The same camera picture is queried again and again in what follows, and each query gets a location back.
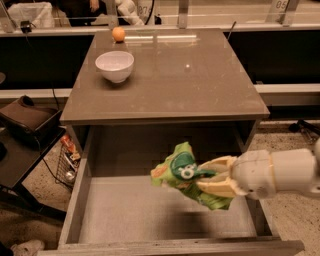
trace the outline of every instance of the tabletop surface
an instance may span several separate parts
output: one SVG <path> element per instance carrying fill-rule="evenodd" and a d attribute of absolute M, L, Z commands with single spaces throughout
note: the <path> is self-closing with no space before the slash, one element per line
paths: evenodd
<path fill-rule="evenodd" d="M 30 148 L 13 138 L 6 129 L 0 130 L 0 141 L 7 149 L 0 161 L 0 185 L 13 189 L 22 182 L 64 133 L 65 129 L 60 127 L 50 133 L 43 141 L 40 153 L 39 149 Z"/>
<path fill-rule="evenodd" d="M 121 84 L 104 79 L 96 58 L 135 58 Z M 127 30 L 123 43 L 97 32 L 63 111 L 68 125 L 256 120 L 269 112 L 219 29 Z"/>

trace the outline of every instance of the trash can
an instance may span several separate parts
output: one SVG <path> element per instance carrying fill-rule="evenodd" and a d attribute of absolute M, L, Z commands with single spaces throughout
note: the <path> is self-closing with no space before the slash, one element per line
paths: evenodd
<path fill-rule="evenodd" d="M 54 27 L 52 5 L 47 2 L 13 4 L 8 13 L 17 25 L 21 21 L 30 21 L 36 28 Z"/>

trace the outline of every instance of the gray surface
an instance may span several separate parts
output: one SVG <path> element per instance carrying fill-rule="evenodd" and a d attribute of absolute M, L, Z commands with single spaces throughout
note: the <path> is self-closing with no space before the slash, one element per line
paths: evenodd
<path fill-rule="evenodd" d="M 61 122 L 72 125 L 207 120 L 256 120 L 269 112 L 222 31 L 130 30 L 125 43 L 98 32 L 80 70 Z M 196 39 L 161 39 L 194 35 Z M 151 36 L 129 40 L 128 36 Z M 135 57 L 128 80 L 114 85 L 95 67 L 112 50 Z"/>
<path fill-rule="evenodd" d="M 228 211 L 206 209 L 150 176 L 93 178 L 79 243 L 256 236 L 244 198 Z"/>

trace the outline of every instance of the black panel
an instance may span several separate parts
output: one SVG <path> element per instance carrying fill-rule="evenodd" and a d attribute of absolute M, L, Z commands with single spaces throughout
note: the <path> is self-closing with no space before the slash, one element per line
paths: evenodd
<path fill-rule="evenodd" d="M 229 42 L 254 84 L 320 83 L 320 31 L 233 32 Z"/>
<path fill-rule="evenodd" d="M 93 36 L 0 38 L 0 90 L 72 88 Z"/>

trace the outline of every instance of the cabinet top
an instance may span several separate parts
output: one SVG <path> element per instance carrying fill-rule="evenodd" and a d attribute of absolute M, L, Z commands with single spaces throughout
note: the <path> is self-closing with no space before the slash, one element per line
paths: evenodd
<path fill-rule="evenodd" d="M 131 76 L 112 84 L 95 66 L 128 51 Z M 256 120 L 269 112 L 219 29 L 127 30 L 123 43 L 97 32 L 61 117 L 64 125 Z"/>

